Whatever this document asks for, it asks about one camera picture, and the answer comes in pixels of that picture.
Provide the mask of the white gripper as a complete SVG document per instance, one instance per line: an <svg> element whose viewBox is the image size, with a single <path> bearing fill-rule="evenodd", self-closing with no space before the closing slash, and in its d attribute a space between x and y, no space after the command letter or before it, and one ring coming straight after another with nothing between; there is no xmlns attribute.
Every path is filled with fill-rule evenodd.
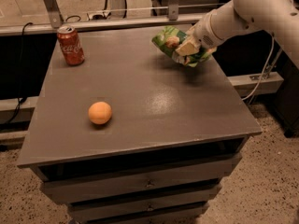
<svg viewBox="0 0 299 224"><path fill-rule="evenodd" d="M212 13L207 13L193 26L193 36L188 36L182 44L176 48L179 56L193 55L197 53L202 46L205 48L205 55L211 55L217 50L224 40L220 39L212 29Z"/></svg>

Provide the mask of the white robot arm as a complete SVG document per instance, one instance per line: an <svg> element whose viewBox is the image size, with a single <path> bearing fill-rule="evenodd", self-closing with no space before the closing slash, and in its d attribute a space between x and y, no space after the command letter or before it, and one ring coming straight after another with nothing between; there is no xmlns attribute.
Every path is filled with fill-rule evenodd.
<svg viewBox="0 0 299 224"><path fill-rule="evenodd" d="M299 66L299 11L293 0L231 0L208 12L176 48L178 56L213 49L227 39L264 30Z"/></svg>

